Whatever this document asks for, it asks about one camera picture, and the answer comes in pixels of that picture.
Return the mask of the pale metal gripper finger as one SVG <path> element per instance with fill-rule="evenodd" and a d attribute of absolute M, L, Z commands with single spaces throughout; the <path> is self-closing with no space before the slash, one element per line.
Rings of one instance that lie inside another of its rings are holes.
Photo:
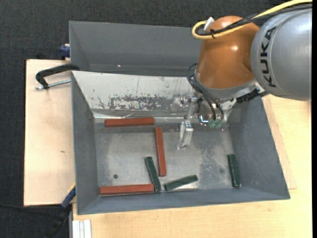
<path fill-rule="evenodd" d="M 184 145 L 189 146 L 191 142 L 191 138 L 194 132 L 194 128 L 192 127 L 190 122 L 185 122 L 184 129 Z"/>
<path fill-rule="evenodd" d="M 179 124 L 179 139 L 177 144 L 177 149 L 180 150 L 186 146 L 185 144 L 185 132 L 186 132 L 186 124 L 182 121 Z"/>

